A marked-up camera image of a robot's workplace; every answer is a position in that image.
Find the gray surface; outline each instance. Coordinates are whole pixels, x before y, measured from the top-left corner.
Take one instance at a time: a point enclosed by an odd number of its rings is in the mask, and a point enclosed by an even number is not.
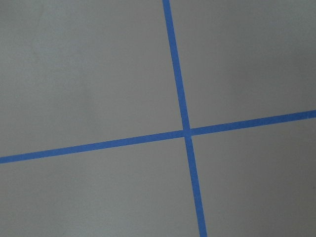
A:
[[[316,108],[316,1],[171,7],[192,127]]]
[[[2,0],[0,156],[181,129],[160,0]]]
[[[5,237],[198,236],[183,139],[0,165]]]
[[[210,237],[314,237],[316,120],[194,137]]]

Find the blue line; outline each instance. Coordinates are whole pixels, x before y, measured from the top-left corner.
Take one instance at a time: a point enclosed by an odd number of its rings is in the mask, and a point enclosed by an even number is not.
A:
[[[188,115],[187,103],[186,103],[182,75],[181,75],[176,36],[174,33],[174,28],[173,28],[170,2],[169,0],[162,0],[162,3],[163,3],[163,10],[164,10],[165,20],[166,20],[166,25],[167,25],[167,33],[168,33],[168,38],[169,38],[173,72],[174,72],[174,77],[176,81],[177,93],[178,93],[178,101],[179,101],[179,106],[180,106],[182,126],[183,126],[184,131],[189,131],[190,130],[189,115]]]
[[[191,129],[191,135],[196,136],[196,135],[202,135],[202,134],[207,134],[207,133],[224,132],[224,131],[230,131],[230,130],[248,128],[248,127],[258,127],[258,126],[264,126],[264,125],[269,125],[269,124],[291,122],[291,121],[297,121],[297,120],[302,120],[302,119],[312,119],[312,118],[316,118],[316,110],[193,128]]]
[[[74,147],[53,149],[53,150],[48,150],[48,151],[32,152],[32,153],[26,153],[26,154],[20,154],[20,155],[1,157],[0,163],[9,163],[9,162],[22,161],[22,160],[29,160],[29,159],[54,157],[54,156],[67,155],[67,154],[73,154],[73,153],[79,153],[79,152],[88,152],[88,151],[94,151],[94,150],[100,150],[100,149],[106,149],[106,148],[112,148],[112,147],[121,147],[121,146],[133,145],[133,144],[162,141],[162,140],[174,139],[174,138],[180,138],[180,137],[183,137],[183,131],[158,133],[158,134],[153,134],[153,135],[124,138],[124,139],[107,141],[107,142],[99,142],[99,143],[79,145],[79,146],[74,146]]]
[[[316,118],[316,110],[193,128],[191,129],[191,135],[196,136],[196,135],[203,135],[203,134],[208,134],[208,133],[224,132],[224,131],[230,131],[230,130],[236,130],[236,129],[258,127],[258,126],[264,126],[264,125],[270,125],[270,124],[276,124],[276,123],[291,122],[291,121],[313,119],[313,118]],[[88,152],[88,151],[94,151],[94,150],[100,150],[100,149],[106,149],[106,148],[112,148],[112,147],[128,146],[128,145],[141,144],[141,143],[154,142],[154,141],[162,141],[162,140],[174,139],[174,138],[180,138],[180,137],[187,137],[187,136],[184,135],[183,131],[158,133],[158,134],[152,134],[152,135],[146,135],[146,136],[131,137],[131,138],[124,138],[124,139],[113,140],[113,141],[79,145],[79,146],[74,146],[74,147],[58,148],[58,149],[53,149],[53,150],[48,150],[48,151],[32,152],[32,153],[26,153],[26,154],[20,154],[20,155],[1,157],[0,163],[9,163],[9,162],[16,162],[16,161],[21,161],[21,160],[61,156],[61,155],[79,153],[79,152]]]
[[[190,176],[191,176],[191,184],[192,184],[194,202],[195,202],[196,213],[197,213],[198,230],[199,230],[200,237],[207,237],[202,198],[201,198],[201,193],[200,193],[200,188],[199,188],[199,183],[198,183],[198,171],[197,171],[197,165],[196,165],[192,137],[191,137],[189,114],[188,114],[188,109],[187,109],[187,104],[186,104],[185,93],[184,93],[180,61],[179,61],[179,55],[178,55],[178,49],[177,49],[177,43],[176,43],[176,36],[174,33],[174,28],[173,28],[171,7],[170,7],[169,0],[162,0],[162,4],[163,4],[164,16],[165,16],[166,26],[167,26],[167,33],[168,33],[168,39],[169,39],[169,45],[170,45],[170,53],[171,53],[174,77],[175,77],[177,93],[178,93],[180,114],[181,114],[182,127],[183,127],[183,135],[184,135],[184,139],[186,143],[189,170],[190,170]]]

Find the blue painter's tape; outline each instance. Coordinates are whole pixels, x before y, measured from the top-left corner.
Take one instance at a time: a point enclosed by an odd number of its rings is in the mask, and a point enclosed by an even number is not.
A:
[[[316,110],[193,128],[191,129],[191,135],[196,136],[196,135],[202,135],[202,134],[207,134],[207,133],[224,132],[224,131],[230,131],[230,130],[248,128],[248,127],[257,127],[257,126],[264,126],[264,125],[269,125],[269,124],[291,122],[291,121],[297,121],[297,120],[302,120],[302,119],[312,119],[312,118],[316,118]]]
[[[131,137],[107,142],[99,142],[99,143],[92,143],[74,147],[65,147],[59,149],[53,149],[48,151],[41,151],[41,152],[32,152],[20,155],[13,155],[7,157],[1,157],[0,163],[9,163],[9,162],[16,162],[22,160],[29,160],[29,159],[39,159],[44,157],[54,157],[60,155],[67,155],[72,153],[79,153],[79,152],[88,152],[94,150],[100,150],[105,148],[111,147],[121,147],[121,146],[128,146],[133,144],[140,144],[140,143],[147,143],[147,142],[154,142],[154,141],[162,141],[167,139],[174,139],[183,137],[183,131],[173,131],[173,132],[165,132],[165,133],[158,133],[153,135],[146,135],[146,136],[139,136],[139,137]]]
[[[185,138],[185,143],[186,143],[192,190],[193,190],[194,202],[195,202],[196,213],[197,213],[198,230],[199,230],[200,237],[207,237],[202,198],[201,198],[201,193],[200,193],[200,188],[199,188],[199,183],[198,183],[198,171],[197,171],[192,137],[191,137],[189,114],[188,114],[188,109],[187,109],[185,93],[184,93],[184,86],[183,86],[181,68],[180,68],[180,60],[179,60],[179,55],[178,55],[177,43],[176,43],[176,36],[174,33],[174,28],[173,28],[171,7],[170,7],[169,0],[162,0],[162,4],[163,4],[164,16],[165,16],[166,26],[167,26],[167,33],[168,33],[168,39],[169,39],[169,45],[170,45],[170,53],[171,53],[174,77],[175,77],[177,93],[178,93],[178,101],[179,101],[179,107],[180,107],[183,133],[184,133],[184,138]]]
[[[177,93],[178,93],[178,101],[179,101],[179,106],[180,106],[182,126],[183,126],[184,131],[189,131],[190,130],[189,115],[188,115],[187,103],[186,103],[182,75],[181,75],[176,36],[174,33],[174,28],[173,28],[170,2],[169,0],[163,0],[162,3],[163,3],[164,16],[165,16],[166,26],[167,26],[173,72],[174,72],[174,77],[176,81]]]

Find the floor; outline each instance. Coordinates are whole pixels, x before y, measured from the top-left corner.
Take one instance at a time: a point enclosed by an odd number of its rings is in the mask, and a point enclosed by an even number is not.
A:
[[[1,236],[313,237],[315,10],[1,1]]]

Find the blue tape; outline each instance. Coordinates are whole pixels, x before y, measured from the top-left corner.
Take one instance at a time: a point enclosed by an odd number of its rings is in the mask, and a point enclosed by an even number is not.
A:
[[[107,141],[107,142],[99,142],[99,143],[92,143],[74,147],[65,147],[59,148],[54,150],[48,151],[41,151],[41,152],[32,152],[20,155],[13,155],[7,157],[1,157],[0,163],[9,163],[9,162],[16,162],[22,160],[29,160],[29,159],[39,159],[45,157],[54,157],[60,155],[67,155],[79,152],[88,152],[112,147],[121,147],[121,146],[128,146],[133,144],[140,144],[140,143],[147,143],[147,142],[155,142],[155,141],[162,141],[167,139],[174,139],[183,137],[183,131],[173,131],[173,132],[165,132],[165,133],[158,133],[153,135],[146,135],[146,136],[139,136],[139,137],[131,137],[131,138],[124,138],[119,140]]]
[[[171,7],[170,7],[169,0],[162,0],[162,4],[163,4],[164,16],[165,16],[166,26],[167,26],[172,66],[173,66],[173,71],[174,71],[176,87],[177,87],[183,133],[184,133],[184,138],[185,138],[185,143],[186,143],[191,184],[192,184],[192,190],[193,190],[193,196],[194,196],[194,202],[195,202],[196,214],[197,214],[198,230],[199,230],[200,237],[207,237],[204,211],[203,211],[201,193],[200,193],[200,188],[199,188],[199,183],[198,183],[198,171],[197,171],[197,165],[196,165],[192,137],[191,137],[189,114],[188,114],[188,109],[187,109],[187,104],[186,104],[185,93],[184,93],[180,61],[179,61],[179,55],[178,55],[178,49],[177,49],[177,43],[176,43],[176,36],[174,33],[174,28],[173,28]]]
[[[291,121],[313,119],[313,118],[316,118],[316,110],[193,128],[191,129],[191,135],[196,136],[196,135],[203,135],[203,134],[208,134],[208,133],[224,132],[224,131],[230,131],[230,130],[236,130],[236,129],[257,127],[257,126],[264,126],[264,125],[270,125],[270,124],[276,124],[276,123],[291,122]],[[174,138],[180,138],[180,137],[185,137],[183,131],[158,133],[158,134],[152,134],[152,135],[146,135],[146,136],[131,137],[131,138],[124,138],[124,139],[113,140],[113,141],[79,145],[79,146],[74,146],[74,147],[58,148],[58,149],[53,149],[53,150],[48,150],[48,151],[32,152],[32,153],[26,153],[26,154],[20,154],[20,155],[1,157],[0,163],[9,163],[9,162],[16,162],[16,161],[21,161],[21,160],[61,156],[61,155],[79,153],[79,152],[88,152],[88,151],[94,151],[94,150],[100,150],[100,149],[106,149],[106,148],[112,148],[112,147],[128,146],[128,145],[133,145],[133,144],[162,141],[162,140],[168,140],[168,139],[174,139]]]
[[[196,135],[202,135],[202,134],[207,134],[207,133],[224,132],[224,131],[230,131],[230,130],[248,128],[248,127],[258,127],[258,126],[264,126],[264,125],[269,125],[269,124],[291,122],[291,121],[296,121],[296,120],[312,119],[312,118],[316,118],[316,110],[193,128],[191,129],[191,135],[196,136]]]

